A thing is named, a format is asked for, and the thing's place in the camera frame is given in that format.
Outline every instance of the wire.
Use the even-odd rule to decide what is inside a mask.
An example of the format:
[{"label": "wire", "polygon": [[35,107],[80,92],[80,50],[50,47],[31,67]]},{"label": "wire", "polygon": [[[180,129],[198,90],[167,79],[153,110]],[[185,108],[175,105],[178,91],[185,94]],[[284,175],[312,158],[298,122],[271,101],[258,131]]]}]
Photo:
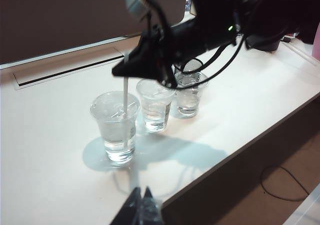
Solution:
[{"label": "wire", "polygon": [[161,6],[159,5],[159,3],[156,0],[145,0],[145,1],[156,11],[163,28],[164,38],[171,37],[172,32],[171,32],[169,23],[167,21],[167,17],[164,11],[162,10]]},{"label": "wire", "polygon": [[[299,184],[299,186],[305,191],[305,193],[307,194],[307,196],[306,196],[306,197],[303,197],[303,198],[291,199],[291,198],[287,198],[287,197],[278,196],[278,195],[275,195],[275,194],[269,192],[269,191],[265,188],[265,186],[264,186],[264,184],[263,184],[263,175],[264,175],[264,173],[266,172],[266,170],[272,169],[272,168],[280,168],[280,169],[285,170],[285,171]],[[266,167],[262,170],[262,172],[260,173],[260,178],[259,178],[259,180],[260,180],[260,185],[261,185],[261,187],[263,188],[263,190],[264,190],[267,194],[269,194],[269,195],[271,195],[272,197],[275,197],[275,198],[277,198],[277,199],[281,199],[281,200],[285,200],[285,201],[290,201],[290,202],[301,202],[301,201],[305,200],[305,199],[310,195],[310,193],[307,191],[307,189],[298,181],[298,179],[296,179],[296,177],[295,177],[289,170],[287,170],[286,168],[284,168],[284,167],[282,167],[282,166],[279,166],[279,165],[269,165],[269,166],[266,166]]]},{"label": "wire", "polygon": [[193,71],[181,71],[183,74],[192,74],[192,73],[197,73],[202,71],[203,69],[206,69],[209,65],[211,65],[215,60],[217,60],[217,58],[221,55],[221,53],[226,49],[226,47],[228,47],[230,43],[227,43],[225,45],[222,45],[218,48],[218,50],[214,53],[214,55],[205,63],[203,64],[201,67],[193,70]]},{"label": "wire", "polygon": [[188,86],[184,86],[184,87],[176,87],[175,89],[176,90],[184,90],[184,89],[191,89],[191,88],[195,88],[197,86],[199,86],[200,84],[204,84],[208,81],[210,81],[211,79],[215,78],[216,76],[218,76],[220,73],[222,73],[231,63],[232,61],[235,59],[235,57],[238,55],[241,47],[242,47],[242,44],[244,42],[244,40],[246,39],[247,37],[247,33],[248,31],[250,30],[251,28],[251,25],[252,25],[252,20],[254,19],[256,13],[258,12],[258,10],[260,9],[260,6],[262,4],[262,1],[263,0],[259,0],[257,2],[257,5],[254,7],[252,13],[250,14],[249,18],[248,18],[248,21],[247,21],[247,25],[246,27],[243,29],[243,35],[242,35],[242,38],[241,38],[241,41],[236,49],[236,51],[234,52],[234,54],[232,55],[232,57],[229,59],[229,61],[226,62],[226,64],[220,68],[219,71],[217,71],[215,74],[213,74],[212,76],[208,77],[207,79],[205,80],[202,80],[202,81],[199,81],[197,83],[194,83],[194,84],[191,84],[191,85],[188,85]]},{"label": "wire", "polygon": [[213,74],[212,76],[208,77],[208,78],[205,79],[205,80],[202,80],[202,81],[199,81],[199,82],[197,82],[197,83],[194,83],[194,84],[191,84],[191,85],[188,85],[188,86],[184,86],[184,87],[176,87],[175,89],[176,89],[176,90],[191,89],[191,88],[194,88],[194,87],[196,87],[196,86],[199,86],[200,84],[204,84],[204,83],[210,81],[211,79],[215,78],[216,76],[218,76],[218,75],[219,75],[220,73],[222,73],[223,70],[225,70],[225,69],[232,63],[232,61],[236,58],[236,56],[238,55],[238,53],[239,53],[239,51],[240,51],[240,49],[241,49],[241,47],[242,47],[242,44],[243,44],[244,40],[245,40],[245,36],[242,36],[241,41],[240,41],[238,47],[236,48],[236,51],[235,51],[234,54],[232,55],[232,57],[231,57],[231,58],[229,59],[229,61],[228,61],[222,68],[220,68],[220,70],[217,71],[215,74]]}]

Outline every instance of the white countertop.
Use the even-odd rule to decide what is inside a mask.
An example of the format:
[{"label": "white countertop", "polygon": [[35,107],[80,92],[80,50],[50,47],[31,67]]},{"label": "white countertop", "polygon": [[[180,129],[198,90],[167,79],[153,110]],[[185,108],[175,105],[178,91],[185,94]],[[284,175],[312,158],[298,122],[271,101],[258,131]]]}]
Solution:
[{"label": "white countertop", "polygon": [[[310,63],[282,43],[273,54],[243,48],[209,83],[197,116],[179,118],[173,101],[167,129],[148,134],[140,113],[134,157],[115,169],[89,113],[98,95],[122,89],[122,78],[111,74],[115,64],[20,90],[1,73],[3,224],[105,225],[136,186],[169,203],[320,93],[320,78],[303,69]],[[138,81],[129,79],[136,96]]]}]

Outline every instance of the cup of ice water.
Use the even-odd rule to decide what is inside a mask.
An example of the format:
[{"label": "cup of ice water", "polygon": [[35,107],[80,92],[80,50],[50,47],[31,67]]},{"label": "cup of ice water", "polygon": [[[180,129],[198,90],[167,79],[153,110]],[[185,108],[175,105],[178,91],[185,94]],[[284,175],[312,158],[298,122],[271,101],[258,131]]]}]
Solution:
[{"label": "cup of ice water", "polygon": [[174,89],[167,89],[157,81],[142,79],[136,85],[140,95],[144,125],[149,133],[165,129],[168,122]]},{"label": "cup of ice water", "polygon": [[127,112],[124,113],[124,93],[111,91],[98,96],[90,107],[109,159],[124,164],[135,151],[136,118],[139,100],[128,93]]},{"label": "cup of ice water", "polygon": [[[183,88],[208,78],[202,72],[194,72],[191,74],[183,74],[179,72],[174,76],[178,84],[178,88]],[[176,90],[177,109],[182,115],[186,117],[194,117],[198,113],[200,98],[207,85],[208,82],[205,82],[193,88]]]}]

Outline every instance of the brown carpet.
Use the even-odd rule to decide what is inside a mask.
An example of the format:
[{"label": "brown carpet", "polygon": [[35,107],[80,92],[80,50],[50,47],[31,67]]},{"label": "brown carpet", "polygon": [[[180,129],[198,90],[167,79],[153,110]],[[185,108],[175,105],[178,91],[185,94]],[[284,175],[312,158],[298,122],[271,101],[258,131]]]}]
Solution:
[{"label": "brown carpet", "polygon": [[[162,210],[166,225],[281,225],[301,204],[265,193],[268,165],[287,168],[311,192],[320,183],[320,103],[311,102]],[[266,173],[276,195],[306,196],[283,170]]]}]

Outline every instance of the pink object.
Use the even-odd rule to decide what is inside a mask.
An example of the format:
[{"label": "pink object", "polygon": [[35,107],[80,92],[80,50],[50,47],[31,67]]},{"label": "pink object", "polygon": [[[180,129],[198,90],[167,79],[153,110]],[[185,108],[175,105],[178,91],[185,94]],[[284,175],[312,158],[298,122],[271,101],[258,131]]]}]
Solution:
[{"label": "pink object", "polygon": [[320,61],[320,23],[314,37],[312,57]]}]

